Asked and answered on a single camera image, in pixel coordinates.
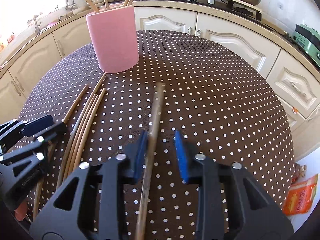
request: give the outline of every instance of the cabinet door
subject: cabinet door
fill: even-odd
[[[195,12],[155,7],[134,9],[137,30],[169,30],[195,34]]]
[[[320,84],[294,57],[283,49],[267,82],[275,93],[307,118],[320,103]]]
[[[302,125],[292,132],[294,159],[296,161],[320,147],[319,134],[320,105]]]
[[[254,67],[264,78],[270,72],[280,47],[238,24],[198,13],[196,35],[230,49]]]
[[[0,124],[18,118],[25,101],[25,96],[7,71],[0,79]]]
[[[25,97],[40,79],[59,61],[60,53],[52,33],[23,53],[9,68],[9,72]]]
[[[53,32],[62,58],[91,42],[85,17],[72,21]]]
[[[290,126],[290,130],[291,132],[293,132],[294,130],[296,130],[306,119],[303,118],[303,116],[298,112],[295,113],[293,111],[292,106],[290,106],[286,101],[284,101],[282,98],[278,97],[278,99],[280,100],[284,111],[287,115],[287,119],[289,122],[289,126]]]

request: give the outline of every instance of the round table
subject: round table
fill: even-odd
[[[138,31],[139,62],[107,74],[106,95],[85,144],[82,161],[92,165],[124,150],[148,130],[156,82],[166,83],[164,106],[148,203],[146,239],[193,239],[198,192],[180,178],[174,149],[179,129],[207,156],[222,164],[241,162],[281,207],[294,167],[292,137],[284,109],[261,75],[225,47],[173,31]],[[36,85],[19,116],[51,114],[61,120],[86,83],[90,84],[68,121],[71,132],[102,75],[92,44],[57,63]],[[41,209],[54,194],[69,134],[58,143],[44,180]],[[29,143],[28,138],[16,147]],[[141,182],[125,187],[129,238],[133,239]],[[32,217],[34,191],[28,195]],[[228,213],[225,213],[226,229]]]

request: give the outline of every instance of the bamboo stick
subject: bamboo stick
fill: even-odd
[[[143,174],[143,182],[142,182],[142,191],[140,198],[140,206],[139,206],[139,215],[137,219],[136,226],[136,235],[135,240],[144,240],[144,234],[146,229],[146,218],[147,218],[147,208],[148,208],[148,197],[149,197],[149,189],[151,183],[151,175],[152,175],[152,167],[154,161],[154,152],[156,150],[156,143],[158,138],[158,130],[159,130],[159,122],[161,115],[161,107],[164,99],[164,83],[156,84],[156,91],[153,97],[152,104],[152,116],[151,122],[152,125],[149,128],[149,136],[148,136],[148,150],[146,156],[146,168]]]

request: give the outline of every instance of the pink cup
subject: pink cup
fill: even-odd
[[[92,12],[87,14],[86,19],[103,72],[118,73],[137,64],[139,53],[133,5]]]

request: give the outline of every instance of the white cabinet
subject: white cabinet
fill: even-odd
[[[320,106],[292,132],[295,160],[300,160],[320,147]]]
[[[60,53],[50,33],[23,53],[10,66],[9,72],[25,97],[28,97],[40,79],[60,60]]]
[[[62,58],[91,42],[85,17],[64,25],[53,32]]]
[[[134,9],[137,30],[169,30],[195,34],[196,12],[154,7]]]
[[[298,112],[295,112],[292,106],[290,106],[286,101],[284,101],[282,98],[278,97],[280,100],[284,111],[287,115],[289,126],[291,132],[296,130],[306,119],[303,118],[303,116]]]
[[[283,49],[267,82],[274,92],[307,118],[320,103],[320,84],[294,57]]]
[[[270,72],[280,47],[238,24],[198,13],[196,35],[230,49],[254,67],[264,78]]]
[[[0,124],[18,118],[26,101],[25,96],[7,71],[0,79]]]

